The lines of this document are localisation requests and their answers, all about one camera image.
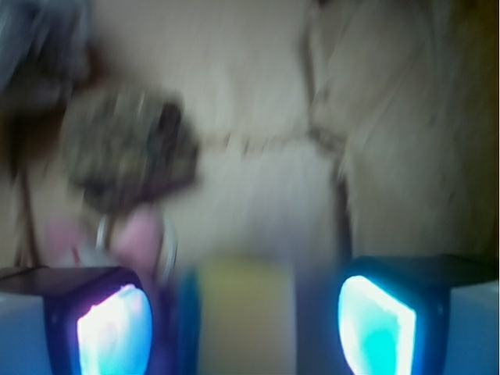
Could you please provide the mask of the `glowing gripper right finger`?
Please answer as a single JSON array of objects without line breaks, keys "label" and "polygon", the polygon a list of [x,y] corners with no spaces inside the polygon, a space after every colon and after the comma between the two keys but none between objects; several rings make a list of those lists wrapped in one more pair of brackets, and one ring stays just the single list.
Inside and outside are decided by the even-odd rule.
[{"label": "glowing gripper right finger", "polygon": [[497,374],[498,258],[358,257],[341,282],[337,326],[354,374]]}]

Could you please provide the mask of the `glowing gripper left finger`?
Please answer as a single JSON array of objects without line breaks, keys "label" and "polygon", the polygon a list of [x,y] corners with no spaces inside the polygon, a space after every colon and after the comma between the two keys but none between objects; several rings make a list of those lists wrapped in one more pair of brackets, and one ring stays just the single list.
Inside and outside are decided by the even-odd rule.
[{"label": "glowing gripper left finger", "polygon": [[145,374],[152,307],[118,266],[1,270],[3,374]]}]

